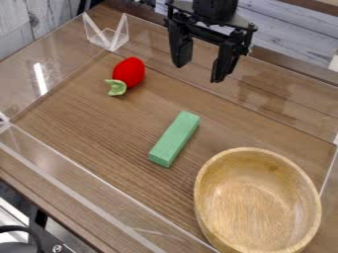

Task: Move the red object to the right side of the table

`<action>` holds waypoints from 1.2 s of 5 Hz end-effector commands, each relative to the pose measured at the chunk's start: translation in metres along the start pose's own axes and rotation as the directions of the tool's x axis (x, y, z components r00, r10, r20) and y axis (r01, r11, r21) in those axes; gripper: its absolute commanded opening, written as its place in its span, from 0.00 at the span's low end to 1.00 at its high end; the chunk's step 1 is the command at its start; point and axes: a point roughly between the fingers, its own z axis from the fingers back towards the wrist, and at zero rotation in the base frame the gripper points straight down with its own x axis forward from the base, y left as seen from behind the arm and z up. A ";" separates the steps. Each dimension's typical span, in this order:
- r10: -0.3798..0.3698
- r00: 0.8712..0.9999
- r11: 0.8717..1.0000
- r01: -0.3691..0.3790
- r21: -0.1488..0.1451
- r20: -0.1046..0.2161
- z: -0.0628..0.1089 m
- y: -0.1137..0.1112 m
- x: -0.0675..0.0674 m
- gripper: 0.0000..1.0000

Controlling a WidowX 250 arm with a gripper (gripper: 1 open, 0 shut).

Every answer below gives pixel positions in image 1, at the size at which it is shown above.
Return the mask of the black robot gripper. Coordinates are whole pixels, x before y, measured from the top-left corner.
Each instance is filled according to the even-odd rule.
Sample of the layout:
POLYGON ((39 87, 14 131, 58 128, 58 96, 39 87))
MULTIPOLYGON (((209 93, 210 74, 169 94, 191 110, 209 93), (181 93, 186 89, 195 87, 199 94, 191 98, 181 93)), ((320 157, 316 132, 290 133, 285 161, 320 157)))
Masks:
POLYGON ((238 14, 240 0, 166 0, 171 61, 178 68, 191 62, 193 38, 221 44, 211 82, 233 73, 241 54, 250 51, 258 26, 238 14))

